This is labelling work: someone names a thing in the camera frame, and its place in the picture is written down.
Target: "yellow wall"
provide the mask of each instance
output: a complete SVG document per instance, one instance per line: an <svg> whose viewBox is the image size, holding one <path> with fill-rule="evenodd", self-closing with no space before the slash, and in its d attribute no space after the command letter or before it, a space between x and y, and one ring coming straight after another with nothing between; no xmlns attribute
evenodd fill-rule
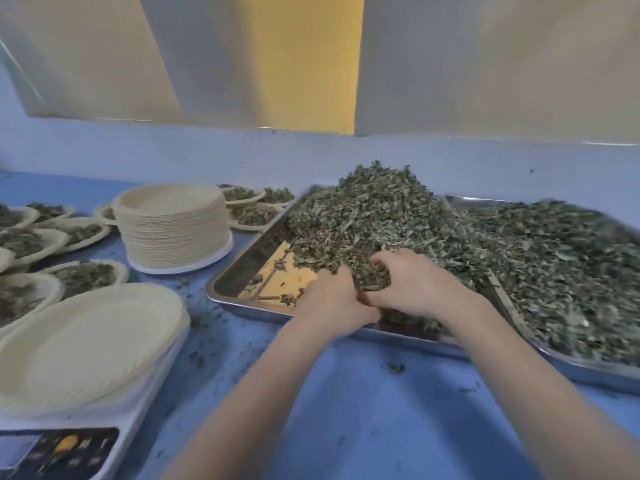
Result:
<svg viewBox="0 0 640 480"><path fill-rule="evenodd" d="M261 126L353 133L364 0L242 0Z"/></svg>

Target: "digital scale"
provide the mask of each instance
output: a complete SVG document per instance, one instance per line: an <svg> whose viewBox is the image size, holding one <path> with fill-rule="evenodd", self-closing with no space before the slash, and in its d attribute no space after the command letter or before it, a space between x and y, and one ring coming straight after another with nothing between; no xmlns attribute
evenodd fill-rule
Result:
<svg viewBox="0 0 640 480"><path fill-rule="evenodd" d="M33 418L0 415L0 480L112 478L189 334L153 368L92 403Z"/></svg>

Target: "hand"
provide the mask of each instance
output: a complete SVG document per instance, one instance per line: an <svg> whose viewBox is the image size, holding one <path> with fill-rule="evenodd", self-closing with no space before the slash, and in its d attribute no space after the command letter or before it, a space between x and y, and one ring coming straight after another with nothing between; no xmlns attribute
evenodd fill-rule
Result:
<svg viewBox="0 0 640 480"><path fill-rule="evenodd" d="M446 321L460 309L461 302L478 296L427 256L408 249L380 251L371 261L384 264L391 275L391 286L365 293L372 306Z"/></svg>
<svg viewBox="0 0 640 480"><path fill-rule="evenodd" d="M321 269L296 304L292 322L308 322L329 340L349 335L380 320L380 310L357 300L351 270L340 266L336 274Z"/></svg>

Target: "left hand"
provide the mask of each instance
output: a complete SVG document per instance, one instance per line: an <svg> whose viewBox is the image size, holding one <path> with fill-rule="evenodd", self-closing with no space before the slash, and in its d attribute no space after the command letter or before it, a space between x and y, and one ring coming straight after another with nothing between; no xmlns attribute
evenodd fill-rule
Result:
<svg viewBox="0 0 640 480"><path fill-rule="evenodd" d="M296 304L292 322L311 326L330 340L344 337L380 320L380 310L357 300L351 269L340 266L336 274L321 269Z"/></svg>

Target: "right hand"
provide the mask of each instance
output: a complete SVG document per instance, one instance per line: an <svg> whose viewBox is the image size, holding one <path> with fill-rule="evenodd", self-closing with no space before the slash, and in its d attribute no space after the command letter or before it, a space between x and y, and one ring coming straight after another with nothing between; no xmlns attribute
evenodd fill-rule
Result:
<svg viewBox="0 0 640 480"><path fill-rule="evenodd" d="M391 286L365 293L368 304L378 308L446 321L457 314L462 302L478 296L427 256L409 249L380 251L371 257L371 262L384 264L391 275Z"/></svg>

